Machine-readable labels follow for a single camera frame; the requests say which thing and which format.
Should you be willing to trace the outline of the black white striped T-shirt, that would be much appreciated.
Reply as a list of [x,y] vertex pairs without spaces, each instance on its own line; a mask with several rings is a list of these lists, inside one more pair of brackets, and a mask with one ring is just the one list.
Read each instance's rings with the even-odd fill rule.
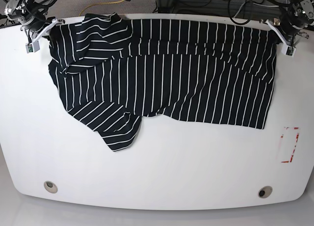
[[49,73],[64,109],[112,151],[142,117],[265,126],[277,43],[270,31],[188,20],[87,15],[51,32]]

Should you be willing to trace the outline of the red tape rectangle marking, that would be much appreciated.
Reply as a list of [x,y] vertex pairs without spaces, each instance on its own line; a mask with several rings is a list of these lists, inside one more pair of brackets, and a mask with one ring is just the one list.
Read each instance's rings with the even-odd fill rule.
[[299,127],[285,127],[280,137],[278,158],[281,163],[291,163],[299,139]]

